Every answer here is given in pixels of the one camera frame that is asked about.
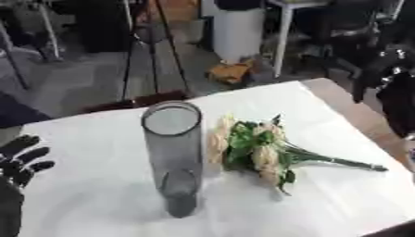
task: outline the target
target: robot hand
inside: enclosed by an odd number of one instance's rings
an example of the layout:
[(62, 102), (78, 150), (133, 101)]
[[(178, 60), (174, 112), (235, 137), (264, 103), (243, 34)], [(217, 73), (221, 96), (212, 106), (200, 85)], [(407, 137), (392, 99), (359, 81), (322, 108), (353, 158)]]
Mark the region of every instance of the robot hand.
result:
[(21, 222), (23, 194), (20, 192), (34, 174), (51, 168), (52, 161), (34, 162), (46, 156), (49, 148), (27, 151), (38, 144), (39, 137), (21, 136), (0, 147), (0, 236), (18, 236)]
[(39, 137), (25, 135), (0, 147), (0, 179), (6, 179), (17, 188), (24, 188), (35, 173), (53, 167), (55, 165), (53, 161), (33, 163), (35, 159), (49, 153), (47, 147), (22, 153), (39, 142)]
[(415, 131), (414, 67), (415, 53), (405, 45), (394, 45), (380, 52), (354, 81), (356, 103), (363, 100), (368, 88), (379, 90), (377, 97), (386, 119), (402, 138)]

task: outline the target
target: cream rose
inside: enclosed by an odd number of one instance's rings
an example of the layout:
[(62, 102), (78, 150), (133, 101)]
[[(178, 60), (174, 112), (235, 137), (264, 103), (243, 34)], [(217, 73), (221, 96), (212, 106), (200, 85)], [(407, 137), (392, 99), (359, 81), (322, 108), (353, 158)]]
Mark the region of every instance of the cream rose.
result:
[(266, 131), (271, 131), (272, 134), (274, 134), (276, 141), (285, 140), (285, 133), (283, 132), (281, 128), (279, 128), (278, 126), (275, 126), (275, 124), (268, 122), (268, 123), (265, 123), (262, 127)]
[(228, 149), (228, 140), (215, 131), (211, 132), (207, 138), (207, 147), (209, 152), (209, 161), (219, 164), (222, 161), (222, 154)]
[(267, 129), (265, 128), (265, 127), (263, 127), (263, 126), (257, 126), (255, 129), (254, 129), (254, 136), (258, 136), (258, 135), (260, 135), (262, 132), (264, 132), (264, 131), (266, 131)]
[(263, 145), (255, 148), (252, 160), (255, 169), (261, 171), (265, 168), (276, 168), (278, 164), (278, 152), (271, 145)]
[(261, 178), (276, 186), (280, 183), (280, 176), (275, 168), (267, 168), (259, 172)]
[(224, 138), (228, 138), (236, 119), (232, 115), (223, 116), (219, 119), (215, 132)]

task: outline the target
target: floor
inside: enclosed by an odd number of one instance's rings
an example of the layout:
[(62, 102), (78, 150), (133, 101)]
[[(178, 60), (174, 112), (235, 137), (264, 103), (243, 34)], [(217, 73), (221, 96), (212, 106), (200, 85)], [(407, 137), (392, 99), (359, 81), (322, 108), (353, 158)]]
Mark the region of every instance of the floor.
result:
[[(175, 40), (184, 64), (192, 96), (203, 96), (231, 90), (227, 85), (205, 78), (205, 72), (218, 64), (220, 59), (211, 52), (188, 44), (185, 31), (175, 29)], [(78, 114), (88, 106), (114, 102), (121, 97), (122, 75), (125, 64), (123, 53), (85, 54), (73, 39), (66, 37), (63, 45), (64, 61), (41, 63), (25, 55), (17, 55), (31, 89), (24, 91), (13, 78), (6, 60), (0, 58), (0, 91), (11, 94), (22, 104), (31, 106), (53, 117), (62, 118)], [(159, 85), (161, 92), (183, 88), (178, 75), (169, 44), (163, 41), (157, 44), (159, 63)], [(150, 74), (150, 60), (147, 49), (137, 44), (133, 57), (132, 74), (127, 97), (152, 94), (154, 86)], [(308, 80), (321, 77), (321, 72), (313, 68), (306, 69), (295, 76), (289, 76), (290, 61), (287, 60), (284, 76), (273, 79), (271, 68), (265, 67), (263, 73), (256, 75), (248, 86), (260, 84)], [(332, 71), (331, 78), (350, 91), (351, 81), (342, 71)], [(368, 96), (368, 104), (377, 111), (379, 105), (374, 96)]]

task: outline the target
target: flower stem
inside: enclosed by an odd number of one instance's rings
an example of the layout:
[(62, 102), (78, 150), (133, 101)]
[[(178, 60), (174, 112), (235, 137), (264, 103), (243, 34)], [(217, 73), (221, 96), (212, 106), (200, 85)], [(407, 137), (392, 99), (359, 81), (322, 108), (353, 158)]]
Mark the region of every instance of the flower stem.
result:
[(306, 151), (304, 149), (297, 149), (296, 147), (288, 147), (286, 152), (296, 155), (296, 163), (301, 163), (305, 161), (317, 161), (317, 162), (327, 162), (331, 164), (338, 164), (338, 165), (343, 165), (343, 166), (348, 166), (348, 167), (364, 168), (364, 169), (378, 171), (378, 172), (385, 172), (388, 170), (387, 168), (383, 166), (367, 164), (363, 162), (351, 161), (351, 160), (335, 158), (335, 157), (321, 156), (321, 155), (317, 155), (315, 153)]

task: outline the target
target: white trash can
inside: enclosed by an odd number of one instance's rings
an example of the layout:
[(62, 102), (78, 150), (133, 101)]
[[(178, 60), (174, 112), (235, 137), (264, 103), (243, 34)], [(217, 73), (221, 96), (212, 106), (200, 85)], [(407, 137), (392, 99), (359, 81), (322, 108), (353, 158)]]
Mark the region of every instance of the white trash can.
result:
[(214, 17), (215, 53), (228, 64), (238, 63), (241, 57), (259, 53), (262, 41), (264, 10), (218, 10)]

